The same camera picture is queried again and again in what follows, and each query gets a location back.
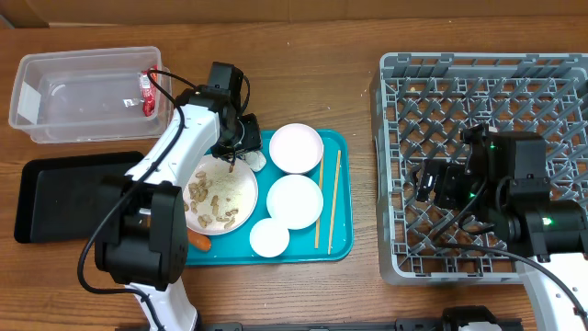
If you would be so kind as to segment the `white cup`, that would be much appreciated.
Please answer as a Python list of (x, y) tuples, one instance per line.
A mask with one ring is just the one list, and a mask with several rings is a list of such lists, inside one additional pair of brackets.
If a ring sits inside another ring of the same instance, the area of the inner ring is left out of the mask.
[(272, 218), (257, 222), (250, 232), (250, 246), (260, 257), (277, 257), (289, 244), (289, 230), (282, 222)]

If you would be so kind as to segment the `white bowl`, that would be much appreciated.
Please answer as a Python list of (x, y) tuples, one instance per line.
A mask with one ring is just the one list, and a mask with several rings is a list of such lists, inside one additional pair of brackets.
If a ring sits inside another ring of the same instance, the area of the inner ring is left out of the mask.
[(317, 218), (318, 184), (303, 175), (287, 175), (269, 189), (266, 206), (271, 218), (284, 223), (289, 230), (302, 230)]

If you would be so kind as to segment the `white paper tissue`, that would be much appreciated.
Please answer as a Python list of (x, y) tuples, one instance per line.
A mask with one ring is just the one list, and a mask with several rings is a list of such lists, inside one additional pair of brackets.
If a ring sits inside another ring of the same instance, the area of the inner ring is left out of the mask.
[(245, 154), (243, 160), (254, 172), (261, 171), (266, 165), (266, 157), (261, 151), (253, 151)]

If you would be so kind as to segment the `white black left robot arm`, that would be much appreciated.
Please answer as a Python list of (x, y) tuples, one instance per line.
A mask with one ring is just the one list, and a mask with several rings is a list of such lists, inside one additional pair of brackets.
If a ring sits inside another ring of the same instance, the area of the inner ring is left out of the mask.
[(259, 124), (241, 94), (249, 89), (240, 69), (213, 63), (205, 85), (188, 84), (170, 99), (172, 120), (152, 150), (96, 192), (102, 219), (79, 257), (78, 280), (94, 294), (133, 295), (149, 330), (200, 327), (181, 280), (189, 247), (183, 189), (206, 153), (234, 164), (261, 149)]

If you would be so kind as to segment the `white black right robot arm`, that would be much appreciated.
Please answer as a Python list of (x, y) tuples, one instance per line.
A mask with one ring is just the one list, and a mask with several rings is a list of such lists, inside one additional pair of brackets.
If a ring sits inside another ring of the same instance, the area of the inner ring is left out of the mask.
[[(464, 164), (426, 159), (411, 171), (413, 195), (456, 212), (432, 241), (452, 250), (508, 257), (523, 282), (540, 330), (587, 327), (587, 218), (574, 200), (552, 200), (547, 142), (530, 131), (488, 124), (460, 133), (469, 146)], [(442, 234), (467, 217), (485, 223), (504, 250), (451, 244)]]

